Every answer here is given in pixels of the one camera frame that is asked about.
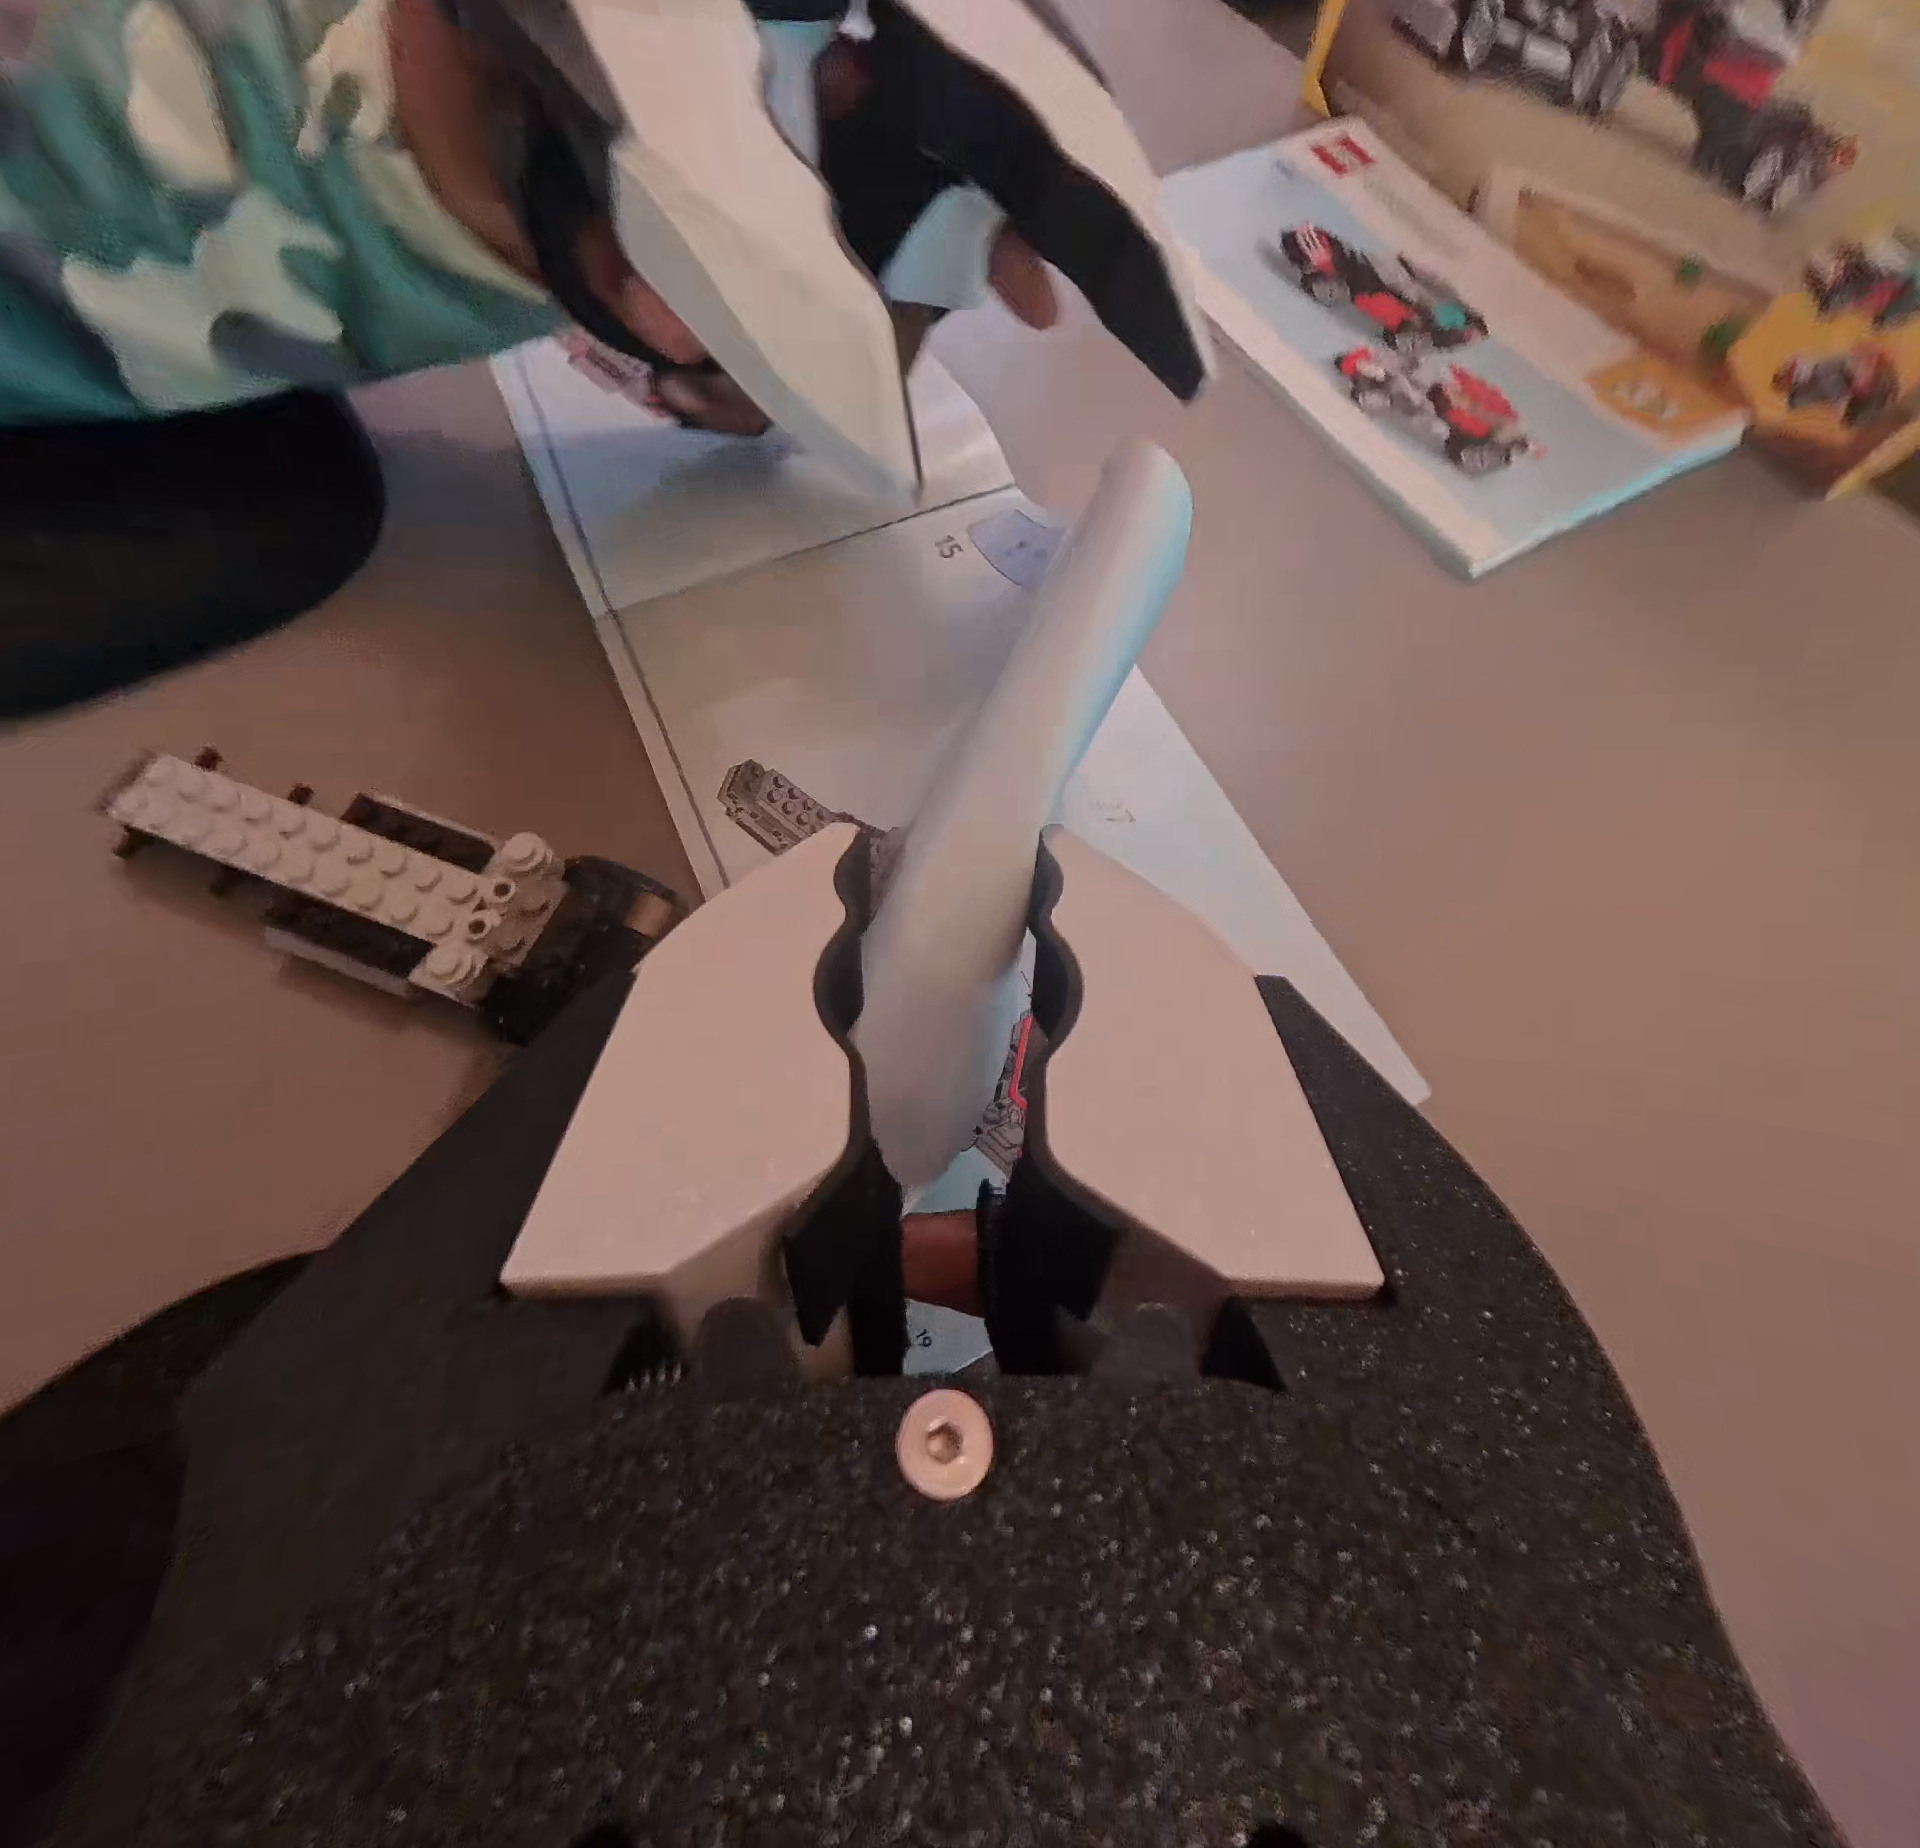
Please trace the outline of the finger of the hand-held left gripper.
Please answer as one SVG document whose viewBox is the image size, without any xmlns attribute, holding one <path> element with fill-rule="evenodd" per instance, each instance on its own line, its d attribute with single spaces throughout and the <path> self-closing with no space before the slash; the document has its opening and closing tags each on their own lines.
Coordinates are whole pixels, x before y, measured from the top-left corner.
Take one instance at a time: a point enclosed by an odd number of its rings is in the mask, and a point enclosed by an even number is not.
<svg viewBox="0 0 1920 1848">
<path fill-rule="evenodd" d="M 1161 180 L 1047 0 L 865 0 L 832 42 L 824 176 L 889 303 L 958 312 L 997 244 L 1055 267 L 1167 394 L 1211 383 L 1211 337 Z"/>
<path fill-rule="evenodd" d="M 769 106 L 747 0 L 562 0 L 612 124 L 612 230 L 631 267 L 796 444 L 913 494 L 899 337 L 825 180 Z"/>
</svg>

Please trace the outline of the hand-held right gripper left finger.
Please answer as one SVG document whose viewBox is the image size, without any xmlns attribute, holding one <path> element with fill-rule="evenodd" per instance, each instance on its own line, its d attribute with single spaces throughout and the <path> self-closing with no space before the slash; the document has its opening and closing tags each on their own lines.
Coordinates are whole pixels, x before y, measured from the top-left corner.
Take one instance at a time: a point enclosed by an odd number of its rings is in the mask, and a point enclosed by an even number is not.
<svg viewBox="0 0 1920 1848">
<path fill-rule="evenodd" d="M 849 1357 L 854 1209 L 788 1233 L 857 1175 L 866 830 L 815 830 L 687 916 L 638 966 L 499 1285 L 516 1298 L 640 1295 L 691 1344 L 756 1298 L 788 1344 Z"/>
</svg>

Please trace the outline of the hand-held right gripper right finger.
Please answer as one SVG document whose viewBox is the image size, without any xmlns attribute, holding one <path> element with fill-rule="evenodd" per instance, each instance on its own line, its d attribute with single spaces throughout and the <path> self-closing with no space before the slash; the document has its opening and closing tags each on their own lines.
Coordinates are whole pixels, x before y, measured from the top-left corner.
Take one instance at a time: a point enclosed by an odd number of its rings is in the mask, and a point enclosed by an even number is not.
<svg viewBox="0 0 1920 1848">
<path fill-rule="evenodd" d="M 1384 1265 L 1240 953 L 1063 827 L 1029 930 L 997 1354 L 1095 1357 L 1162 1310 L 1190 1357 L 1256 1357 L 1258 1307 L 1379 1304 Z"/>
</svg>

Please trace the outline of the grey toy brick model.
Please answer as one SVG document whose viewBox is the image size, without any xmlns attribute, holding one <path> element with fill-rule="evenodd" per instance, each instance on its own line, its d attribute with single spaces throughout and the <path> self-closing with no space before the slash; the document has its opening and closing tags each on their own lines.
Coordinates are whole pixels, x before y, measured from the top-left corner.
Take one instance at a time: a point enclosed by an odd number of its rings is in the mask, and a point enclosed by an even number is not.
<svg viewBox="0 0 1920 1848">
<path fill-rule="evenodd" d="M 305 784 L 233 780 L 215 747 L 133 759 L 101 814 L 120 858 L 167 850 L 210 867 L 210 893 L 256 891 L 284 957 L 441 1000 L 505 1045 L 538 1037 L 687 918 L 676 891 L 612 858 L 563 858 L 538 833 L 480 833 L 388 794 L 332 814 Z"/>
</svg>

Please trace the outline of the person's left forearm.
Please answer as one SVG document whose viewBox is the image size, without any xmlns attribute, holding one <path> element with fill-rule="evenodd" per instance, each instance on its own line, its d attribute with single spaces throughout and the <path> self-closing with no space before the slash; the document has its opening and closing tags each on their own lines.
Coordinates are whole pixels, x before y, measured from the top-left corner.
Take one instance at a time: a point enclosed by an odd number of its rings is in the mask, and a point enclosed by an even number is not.
<svg viewBox="0 0 1920 1848">
<path fill-rule="evenodd" d="M 390 0 L 3 0 L 3 430 L 491 360 L 562 326 L 396 131 Z"/>
</svg>

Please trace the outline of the grey desk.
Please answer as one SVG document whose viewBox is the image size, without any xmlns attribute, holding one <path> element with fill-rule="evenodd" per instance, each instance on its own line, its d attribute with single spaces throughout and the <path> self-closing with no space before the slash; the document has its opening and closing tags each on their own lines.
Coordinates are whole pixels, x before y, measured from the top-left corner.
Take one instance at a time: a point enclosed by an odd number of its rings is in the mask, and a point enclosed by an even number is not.
<svg viewBox="0 0 1920 1848">
<path fill-rule="evenodd" d="M 1190 408 L 1078 297 L 934 353 L 1049 511 L 1127 434 L 1185 468 L 1148 680 L 1613 1359 L 1840 1833 L 1917 1844 L 1917 528 L 1739 451 L 1466 587 L 1228 351 Z M 348 589 L 3 733 L 3 1408 L 337 1236 L 499 1065 L 114 862 L 129 758 L 692 891 L 491 369 L 360 413 Z"/>
</svg>

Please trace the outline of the person's left hand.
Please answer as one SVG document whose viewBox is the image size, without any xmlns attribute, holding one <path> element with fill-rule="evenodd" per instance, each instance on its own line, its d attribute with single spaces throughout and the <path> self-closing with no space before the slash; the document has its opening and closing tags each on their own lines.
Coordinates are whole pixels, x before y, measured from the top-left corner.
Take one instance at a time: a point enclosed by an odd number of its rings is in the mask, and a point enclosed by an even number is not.
<svg viewBox="0 0 1920 1848">
<path fill-rule="evenodd" d="M 519 113 L 514 70 L 456 30 L 441 0 L 390 0 L 388 38 L 396 131 L 436 202 L 495 258 L 542 284 L 505 176 Z M 767 434 L 769 415 L 631 267 L 608 220 L 590 217 L 577 262 L 599 305 L 666 357 L 648 384 L 662 415 L 734 437 Z"/>
</svg>

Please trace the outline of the person's right hand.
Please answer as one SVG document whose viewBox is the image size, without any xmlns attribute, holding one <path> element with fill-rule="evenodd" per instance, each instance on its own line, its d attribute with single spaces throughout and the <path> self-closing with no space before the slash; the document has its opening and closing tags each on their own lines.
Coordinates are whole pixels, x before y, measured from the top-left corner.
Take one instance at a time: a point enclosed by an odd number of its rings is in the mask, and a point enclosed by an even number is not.
<svg viewBox="0 0 1920 1848">
<path fill-rule="evenodd" d="M 909 1304 L 982 1319 L 979 1215 L 973 1209 L 901 1215 L 899 1278 Z"/>
</svg>

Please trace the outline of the instruction booklet with car cover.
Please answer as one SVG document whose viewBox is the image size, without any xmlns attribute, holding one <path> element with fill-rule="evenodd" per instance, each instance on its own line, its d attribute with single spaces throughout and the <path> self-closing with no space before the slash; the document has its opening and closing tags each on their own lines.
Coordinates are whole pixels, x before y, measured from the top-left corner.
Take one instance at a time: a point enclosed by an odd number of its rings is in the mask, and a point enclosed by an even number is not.
<svg viewBox="0 0 1920 1848">
<path fill-rule="evenodd" d="M 1162 213 L 1216 334 L 1466 576 L 1743 442 L 1352 117 L 1183 166 Z"/>
</svg>

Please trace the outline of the toy brick box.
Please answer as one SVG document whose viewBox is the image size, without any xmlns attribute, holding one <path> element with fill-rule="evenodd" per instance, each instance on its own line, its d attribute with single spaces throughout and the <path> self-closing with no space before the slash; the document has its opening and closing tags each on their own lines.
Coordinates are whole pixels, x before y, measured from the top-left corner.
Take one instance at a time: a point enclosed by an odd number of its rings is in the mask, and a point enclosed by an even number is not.
<svg viewBox="0 0 1920 1848">
<path fill-rule="evenodd" d="M 1322 0 L 1305 101 L 1809 490 L 1917 468 L 1917 0 Z"/>
</svg>

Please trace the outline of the black mesh cushion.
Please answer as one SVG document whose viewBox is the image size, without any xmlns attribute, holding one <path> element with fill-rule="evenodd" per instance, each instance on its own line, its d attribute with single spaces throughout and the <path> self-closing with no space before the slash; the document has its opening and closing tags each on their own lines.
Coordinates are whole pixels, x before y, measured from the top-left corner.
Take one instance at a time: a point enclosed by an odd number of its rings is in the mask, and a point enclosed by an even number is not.
<svg viewBox="0 0 1920 1848">
<path fill-rule="evenodd" d="M 3 431 L 3 724 L 80 709 L 327 601 L 388 514 L 366 422 L 294 392 Z"/>
</svg>

